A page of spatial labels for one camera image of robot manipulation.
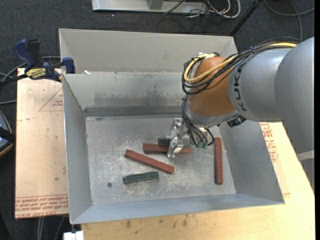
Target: orange object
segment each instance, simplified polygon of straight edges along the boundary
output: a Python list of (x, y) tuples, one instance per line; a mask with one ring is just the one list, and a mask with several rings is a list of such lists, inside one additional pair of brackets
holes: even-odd
[[(225, 57), (216, 56), (203, 60), (195, 70), (194, 77), (200, 76), (201, 74), (209, 71), (225, 59)], [(228, 69), (226, 72), (214, 79), (208, 86), (209, 89), (189, 96), (188, 102), (193, 112), (201, 116), (215, 117), (231, 113), (235, 110), (229, 100), (228, 94), (229, 76), (227, 75), (231, 70), (232, 68)], [(216, 71), (212, 72), (208, 78), (216, 73)]]

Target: dark green block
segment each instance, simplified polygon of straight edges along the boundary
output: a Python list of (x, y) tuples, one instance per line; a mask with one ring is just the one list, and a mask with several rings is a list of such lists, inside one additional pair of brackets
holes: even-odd
[(130, 184), (135, 182), (145, 182), (156, 179), (159, 179), (159, 173), (157, 171), (151, 171), (146, 173), (124, 176), (123, 182), (124, 184)]

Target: cardboard sheet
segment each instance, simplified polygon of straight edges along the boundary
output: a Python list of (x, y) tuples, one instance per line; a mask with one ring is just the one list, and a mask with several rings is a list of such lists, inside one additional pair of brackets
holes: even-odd
[(17, 82), (15, 218), (68, 212), (62, 84), (44, 79), (20, 80)]

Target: cable bundle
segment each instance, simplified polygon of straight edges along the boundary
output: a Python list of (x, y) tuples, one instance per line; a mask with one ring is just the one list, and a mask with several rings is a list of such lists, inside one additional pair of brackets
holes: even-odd
[[(228, 77), (235, 68), (243, 66), (251, 56), (270, 49), (293, 48), (298, 44), (298, 42), (299, 41), (297, 39), (292, 37), (274, 38), (264, 41), (257, 46), (250, 47), (250, 49), (244, 52), (236, 53), (227, 57), (217, 66), (195, 77), (192, 76), (193, 68), (198, 62), (201, 62), (206, 58), (219, 56), (219, 54), (200, 53), (197, 57), (187, 61), (184, 64), (184, 71), (181, 79), (182, 89), (186, 94), (181, 104), (181, 114), (183, 122), (185, 123), (185, 126), (187, 128), (187, 133), (189, 134), (190, 143), (197, 148), (206, 148), (207, 146), (210, 146), (212, 143), (214, 143), (215, 138), (208, 128), (204, 128), (204, 130), (206, 130), (207, 133), (211, 136), (211, 142), (209, 142), (205, 131), (203, 131), (203, 129), (201, 129), (198, 125), (195, 125), (193, 121), (188, 117), (187, 102), (189, 95), (196, 95), (200, 92), (216, 87), (223, 79)], [(230, 68), (232, 69), (225, 76), (223, 76), (222, 79), (220, 79), (215, 85), (210, 86), (214, 79), (221, 76)]]
[[(225, 79), (235, 69), (234, 66), (243, 65), (251, 55), (258, 54), (270, 49), (293, 48), (298, 43), (299, 41), (292, 37), (270, 39), (258, 44), (257, 46), (250, 47), (250, 49), (244, 52), (230, 55), (219, 65), (209, 69), (208, 71), (204, 72), (201, 75), (192, 77), (193, 69), (196, 63), (206, 58), (211, 58), (218, 55), (218, 53), (210, 53), (210, 54), (201, 53), (197, 57), (192, 58), (191, 60), (187, 61), (184, 64), (184, 71), (181, 79), (182, 89), (187, 95), (196, 95), (205, 90), (212, 89), (216, 87), (223, 79)], [(220, 79), (219, 82), (217, 82), (214, 86), (210, 86), (210, 84), (214, 79), (221, 76), (224, 72), (226, 72), (231, 67), (233, 67), (233, 69), (230, 70), (230, 72), (227, 75), (225, 75), (222, 79)]]

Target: power cord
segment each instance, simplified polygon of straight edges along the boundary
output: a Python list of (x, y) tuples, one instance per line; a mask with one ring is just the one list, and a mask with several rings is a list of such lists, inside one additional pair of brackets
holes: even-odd
[(294, 6), (294, 4), (291, 1), (287, 1), (291, 5), (291, 7), (293, 8), (295, 13), (283, 13), (283, 12), (280, 12), (280, 11), (277, 11), (277, 10), (271, 8), (266, 0), (263, 0), (263, 2), (265, 4), (265, 6), (275, 14), (278, 14), (278, 15), (281, 15), (281, 16), (287, 16), (287, 17), (297, 17), (298, 23), (299, 23), (299, 39), (300, 39), (300, 41), (302, 41), (302, 39), (303, 39), (303, 27), (302, 27), (302, 22), (301, 22), (300, 16), (301, 15), (306, 15), (308, 13), (313, 12), (315, 10), (315, 7), (312, 7), (311, 9), (306, 10), (306, 11), (298, 12), (296, 7)]

